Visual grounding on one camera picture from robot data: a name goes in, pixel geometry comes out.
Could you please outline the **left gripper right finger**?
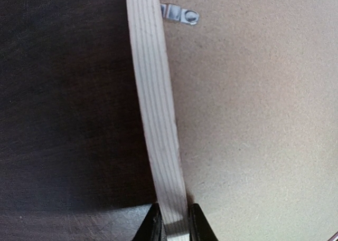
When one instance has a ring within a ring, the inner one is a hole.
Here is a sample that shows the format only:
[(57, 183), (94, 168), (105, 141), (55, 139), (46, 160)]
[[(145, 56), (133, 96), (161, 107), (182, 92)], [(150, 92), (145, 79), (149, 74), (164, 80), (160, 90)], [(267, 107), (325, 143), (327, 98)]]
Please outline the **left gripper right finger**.
[(218, 241), (199, 204), (189, 206), (188, 219), (190, 241)]

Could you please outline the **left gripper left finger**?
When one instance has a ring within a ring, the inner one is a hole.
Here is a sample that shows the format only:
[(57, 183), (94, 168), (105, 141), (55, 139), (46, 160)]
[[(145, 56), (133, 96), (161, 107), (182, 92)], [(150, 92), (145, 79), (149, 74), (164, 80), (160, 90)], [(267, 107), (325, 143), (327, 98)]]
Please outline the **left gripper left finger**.
[(162, 238), (162, 215), (158, 203), (151, 205), (132, 241), (159, 241)]

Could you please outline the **brown backing board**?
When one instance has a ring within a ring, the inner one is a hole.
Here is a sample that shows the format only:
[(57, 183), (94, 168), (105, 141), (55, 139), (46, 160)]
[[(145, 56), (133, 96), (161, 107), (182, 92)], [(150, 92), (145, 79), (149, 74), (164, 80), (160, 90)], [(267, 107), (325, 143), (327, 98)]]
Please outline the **brown backing board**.
[(190, 197), (219, 240), (337, 232), (337, 0), (161, 0)]

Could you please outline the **pink wooden picture frame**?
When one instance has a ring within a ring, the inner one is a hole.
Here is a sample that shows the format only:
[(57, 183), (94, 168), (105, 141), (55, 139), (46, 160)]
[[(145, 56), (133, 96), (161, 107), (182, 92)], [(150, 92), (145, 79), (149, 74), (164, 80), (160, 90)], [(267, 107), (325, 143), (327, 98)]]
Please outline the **pink wooden picture frame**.
[(187, 193), (159, 0), (126, 0), (140, 112), (168, 240), (189, 240)]

